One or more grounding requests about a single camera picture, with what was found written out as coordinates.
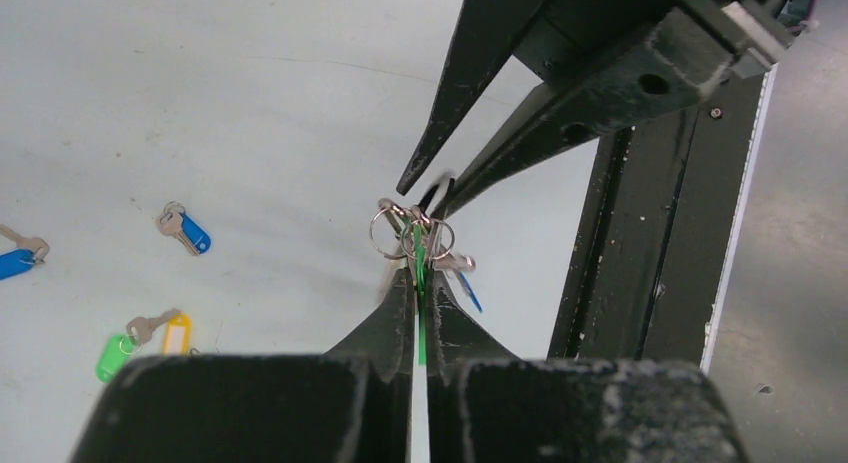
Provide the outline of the bunch of silver keys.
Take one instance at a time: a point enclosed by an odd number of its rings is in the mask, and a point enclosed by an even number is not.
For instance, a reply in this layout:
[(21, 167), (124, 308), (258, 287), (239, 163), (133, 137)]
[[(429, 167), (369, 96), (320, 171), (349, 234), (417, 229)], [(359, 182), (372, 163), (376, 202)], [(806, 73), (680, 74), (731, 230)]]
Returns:
[[(394, 247), (384, 249), (375, 236), (375, 227), (381, 220), (393, 232)], [(446, 221), (426, 215), (417, 206), (403, 207), (389, 198), (378, 200), (368, 236), (373, 248), (389, 260), (411, 259), (436, 270), (459, 273), (472, 272), (477, 267), (473, 257), (455, 252), (456, 233)]]

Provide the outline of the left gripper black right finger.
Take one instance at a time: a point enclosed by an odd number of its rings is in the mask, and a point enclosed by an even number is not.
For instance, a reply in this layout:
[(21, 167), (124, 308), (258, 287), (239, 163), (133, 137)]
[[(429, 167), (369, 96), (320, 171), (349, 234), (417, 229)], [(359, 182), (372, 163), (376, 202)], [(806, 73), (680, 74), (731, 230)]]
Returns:
[(434, 462), (745, 462), (715, 386), (677, 361), (522, 360), (427, 282)]

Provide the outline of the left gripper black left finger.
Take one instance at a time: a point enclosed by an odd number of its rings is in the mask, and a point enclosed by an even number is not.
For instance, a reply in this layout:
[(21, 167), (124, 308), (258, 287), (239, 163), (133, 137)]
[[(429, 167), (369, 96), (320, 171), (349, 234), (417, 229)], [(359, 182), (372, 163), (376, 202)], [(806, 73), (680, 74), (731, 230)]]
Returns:
[(318, 354), (144, 357), (106, 386), (74, 462), (407, 462), (411, 272)]

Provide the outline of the metal wire keyring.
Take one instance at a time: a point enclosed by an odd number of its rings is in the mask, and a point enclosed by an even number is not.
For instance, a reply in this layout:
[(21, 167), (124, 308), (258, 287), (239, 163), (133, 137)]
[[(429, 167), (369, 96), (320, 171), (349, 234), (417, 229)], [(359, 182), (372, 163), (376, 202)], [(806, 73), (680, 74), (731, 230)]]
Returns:
[(456, 184), (455, 173), (447, 170), (439, 175), (425, 191), (418, 208), (430, 218), (444, 219)]

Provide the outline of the blue tagged brass key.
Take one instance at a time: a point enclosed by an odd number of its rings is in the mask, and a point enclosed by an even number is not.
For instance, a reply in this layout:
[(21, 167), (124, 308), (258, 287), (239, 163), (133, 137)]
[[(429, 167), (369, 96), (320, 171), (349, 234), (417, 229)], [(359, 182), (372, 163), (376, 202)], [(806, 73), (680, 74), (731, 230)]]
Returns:
[(176, 239), (192, 256), (202, 255), (211, 248), (210, 235), (188, 215), (179, 202), (166, 204), (154, 222), (162, 235)]

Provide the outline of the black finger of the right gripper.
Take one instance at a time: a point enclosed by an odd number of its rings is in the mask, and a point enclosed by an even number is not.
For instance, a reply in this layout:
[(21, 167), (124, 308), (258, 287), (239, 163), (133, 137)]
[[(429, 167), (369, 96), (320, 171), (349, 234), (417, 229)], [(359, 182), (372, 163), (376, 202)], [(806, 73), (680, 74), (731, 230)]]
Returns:
[(447, 217), (491, 186), (599, 136), (705, 100), (733, 54), (678, 9), (536, 86), (436, 206)]
[(463, 0), (430, 115), (396, 191), (407, 194), (550, 0)]

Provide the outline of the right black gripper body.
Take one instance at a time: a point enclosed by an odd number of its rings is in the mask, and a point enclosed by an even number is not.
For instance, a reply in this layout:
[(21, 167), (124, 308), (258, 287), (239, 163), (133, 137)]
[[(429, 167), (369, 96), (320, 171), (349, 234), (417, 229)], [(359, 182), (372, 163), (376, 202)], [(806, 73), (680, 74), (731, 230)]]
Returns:
[(546, 0), (513, 51), (545, 83), (707, 83), (771, 68), (781, 0)]

